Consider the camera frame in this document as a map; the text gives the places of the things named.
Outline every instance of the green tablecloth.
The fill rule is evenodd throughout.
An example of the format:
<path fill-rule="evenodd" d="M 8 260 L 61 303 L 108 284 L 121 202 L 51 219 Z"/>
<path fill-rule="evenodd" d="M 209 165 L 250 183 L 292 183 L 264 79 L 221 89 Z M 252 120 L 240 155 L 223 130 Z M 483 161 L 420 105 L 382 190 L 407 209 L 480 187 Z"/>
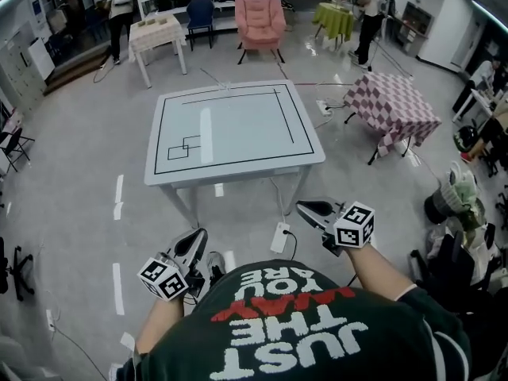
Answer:
<path fill-rule="evenodd" d="M 335 6 L 332 3 L 319 3 L 316 14 L 312 20 L 313 24 L 322 25 L 326 29 L 327 36 L 330 40 L 344 35 L 344 40 L 351 40 L 352 25 L 355 18 L 352 12 Z"/>

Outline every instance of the floor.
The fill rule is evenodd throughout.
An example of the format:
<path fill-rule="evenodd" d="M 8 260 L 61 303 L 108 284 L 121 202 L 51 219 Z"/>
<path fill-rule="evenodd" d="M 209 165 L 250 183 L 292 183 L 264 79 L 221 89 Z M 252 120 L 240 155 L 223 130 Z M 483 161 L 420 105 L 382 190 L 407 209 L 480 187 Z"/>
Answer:
<path fill-rule="evenodd" d="M 107 374 L 112 363 L 123 364 L 129 350 L 120 339 L 124 332 L 137 334 L 153 303 L 136 273 L 147 258 L 163 251 L 173 237 L 190 228 L 160 190 L 143 184 L 158 96 L 214 85 L 200 67 L 222 82 L 287 76 L 298 84 L 313 123 L 322 123 L 325 119 L 316 100 L 341 100 L 347 87 L 315 85 L 354 83 L 362 73 L 346 54 L 355 45 L 356 34 L 339 52 L 331 52 L 322 47 L 322 37 L 314 39 L 315 32 L 316 27 L 307 18 L 300 18 L 283 42 L 286 64 L 280 66 L 266 54 L 249 54 L 238 66 L 241 52 L 236 50 L 237 36 L 226 33 L 217 37 L 212 50 L 207 38 L 198 39 L 193 52 L 184 47 L 187 75 L 180 73 L 171 46 L 155 50 L 148 66 L 153 85 L 150 90 L 137 64 L 129 63 L 124 51 L 122 65 L 113 68 L 100 83 L 93 83 L 91 74 L 50 94 L 25 127 L 26 134 L 36 139 L 29 150 L 31 163 L 22 165 L 17 174 L 10 172 L 3 187 L 6 209 L 0 217 L 0 230 L 6 240 L 6 255 L 12 258 L 17 244 L 34 254 L 32 283 L 36 296 L 18 303 L 11 289 L 0 297 L 1 333 L 19 340 L 33 363 L 56 369 L 64 379 L 98 379 L 74 345 L 59 334 L 52 339 L 45 318 L 45 310 L 50 309 L 54 317 L 60 316 L 56 326 L 90 354 L 102 373 Z M 450 162 L 459 160 L 452 142 L 457 127 L 451 121 L 451 108 L 463 83 L 451 73 L 405 57 L 397 48 L 387 50 L 412 74 L 415 86 L 433 106 L 442 126 L 415 149 L 421 162 L 414 156 L 402 158 L 392 152 L 369 167 L 367 162 L 379 136 L 358 119 L 345 125 L 349 111 L 338 110 L 330 123 L 317 130 L 327 160 L 313 169 L 302 196 L 329 196 L 372 206 L 379 250 L 408 272 L 407 256 L 415 248 L 424 248 L 429 228 L 423 202 L 437 189 L 437 178 L 444 175 Z M 374 70 L 398 74 L 385 55 L 378 50 L 372 62 Z M 487 213 L 498 222 L 493 201 L 505 176 L 500 173 L 489 180 L 483 166 L 473 170 Z M 124 205 L 121 220 L 115 221 L 119 175 L 124 176 Z M 285 175 L 275 181 L 287 199 L 297 180 Z M 207 251 L 233 250 L 237 265 L 274 258 L 269 247 L 281 216 L 270 181 L 226 183 L 224 192 L 224 197 L 216 198 L 213 187 L 198 191 L 198 216 L 210 235 Z M 296 260 L 341 285 L 352 278 L 347 257 L 332 257 L 321 246 L 317 231 L 296 213 L 287 222 L 298 238 Z M 498 235 L 500 244 L 505 240 Z M 283 258 L 292 252 L 289 241 Z M 125 316 L 115 311 L 114 263 L 121 266 Z"/>

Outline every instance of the small white table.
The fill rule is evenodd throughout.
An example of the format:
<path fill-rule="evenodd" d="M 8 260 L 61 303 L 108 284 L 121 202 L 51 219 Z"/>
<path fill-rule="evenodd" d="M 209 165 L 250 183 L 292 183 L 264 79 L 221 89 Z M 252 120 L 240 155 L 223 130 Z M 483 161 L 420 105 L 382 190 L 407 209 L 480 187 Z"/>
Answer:
<path fill-rule="evenodd" d="M 154 21 L 153 24 L 146 24 L 147 21 Z M 145 21 L 140 21 L 130 26 L 129 37 L 129 61 L 137 63 L 140 66 L 141 74 L 143 75 L 144 82 L 147 88 L 152 87 L 148 73 L 146 72 L 144 59 L 142 53 L 164 45 L 173 43 L 173 50 L 178 55 L 182 73 L 187 74 L 185 66 L 185 59 L 183 58 L 182 45 L 186 45 L 185 34 L 183 33 L 182 26 L 173 14 L 157 15 Z"/>
<path fill-rule="evenodd" d="M 462 116 L 462 113 L 466 110 L 471 100 L 476 100 L 477 103 L 480 104 L 483 111 L 487 114 L 488 117 L 492 115 L 491 104 L 475 89 L 471 89 L 471 94 L 468 97 L 468 100 L 464 102 L 460 110 L 457 112 L 452 121 L 455 123 L 459 117 Z"/>
<path fill-rule="evenodd" d="M 197 228 L 177 189 L 290 172 L 300 179 L 288 215 L 312 165 L 325 161 L 314 126 L 289 80 L 235 83 L 159 97 L 144 183 L 159 186 Z"/>

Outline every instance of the checkered tablecloth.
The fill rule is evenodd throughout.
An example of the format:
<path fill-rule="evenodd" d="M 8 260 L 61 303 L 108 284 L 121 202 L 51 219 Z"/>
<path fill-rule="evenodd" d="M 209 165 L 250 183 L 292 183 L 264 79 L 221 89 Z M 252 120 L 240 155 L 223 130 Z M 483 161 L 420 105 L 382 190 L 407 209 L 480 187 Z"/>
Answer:
<path fill-rule="evenodd" d="M 162 18 L 167 21 L 165 24 L 159 23 Z M 154 24 L 139 26 L 140 23 L 137 22 L 130 26 L 130 62 L 136 60 L 135 55 L 138 52 L 143 52 L 172 41 L 179 40 L 182 45 L 186 45 L 182 26 L 173 14 L 158 15 L 154 19 L 156 20 Z"/>
<path fill-rule="evenodd" d="M 385 156 L 395 143 L 408 137 L 413 137 L 419 147 L 441 124 L 430 104 L 402 76 L 369 72 L 356 81 L 344 101 L 383 134 L 379 156 Z"/>

